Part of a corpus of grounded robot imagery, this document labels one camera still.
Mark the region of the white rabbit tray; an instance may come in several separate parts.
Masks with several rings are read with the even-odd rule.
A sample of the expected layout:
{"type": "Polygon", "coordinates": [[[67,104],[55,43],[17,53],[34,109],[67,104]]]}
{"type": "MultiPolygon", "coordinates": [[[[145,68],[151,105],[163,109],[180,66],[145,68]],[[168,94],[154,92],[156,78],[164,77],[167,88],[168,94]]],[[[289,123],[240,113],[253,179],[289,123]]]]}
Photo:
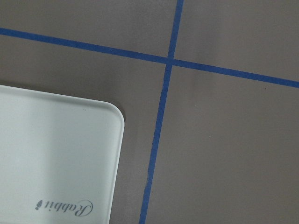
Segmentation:
{"type": "Polygon", "coordinates": [[[1,223],[109,223],[123,132],[111,103],[1,86],[1,223]]]}

